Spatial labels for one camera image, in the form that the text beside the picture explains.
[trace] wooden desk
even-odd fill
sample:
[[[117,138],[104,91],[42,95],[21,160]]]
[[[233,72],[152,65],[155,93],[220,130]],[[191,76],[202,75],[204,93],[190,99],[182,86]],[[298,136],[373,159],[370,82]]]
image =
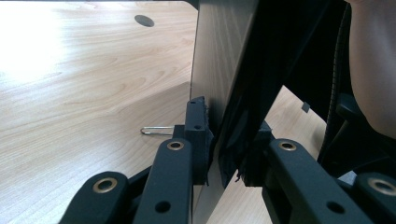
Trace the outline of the wooden desk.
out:
[[[91,176],[152,164],[164,138],[139,129],[184,122],[196,17],[183,2],[0,3],[0,223],[56,223]],[[267,121],[315,155],[324,122],[301,104],[284,89]],[[209,219],[263,222],[242,182]]]

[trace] metal pin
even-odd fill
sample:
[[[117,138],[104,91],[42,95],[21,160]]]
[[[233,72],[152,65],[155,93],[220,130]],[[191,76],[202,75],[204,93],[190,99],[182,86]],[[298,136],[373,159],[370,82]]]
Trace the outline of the metal pin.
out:
[[[175,126],[168,126],[168,127],[143,127],[140,129],[142,134],[155,134],[155,135],[172,135],[171,133],[155,133],[150,132],[149,130],[162,130],[162,129],[174,129]]]

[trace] person's arm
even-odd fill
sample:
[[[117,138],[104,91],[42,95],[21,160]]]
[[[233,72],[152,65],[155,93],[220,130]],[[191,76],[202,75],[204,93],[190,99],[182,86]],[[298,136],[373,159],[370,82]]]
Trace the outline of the person's arm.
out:
[[[347,1],[354,95],[370,125],[396,139],[396,0]]]

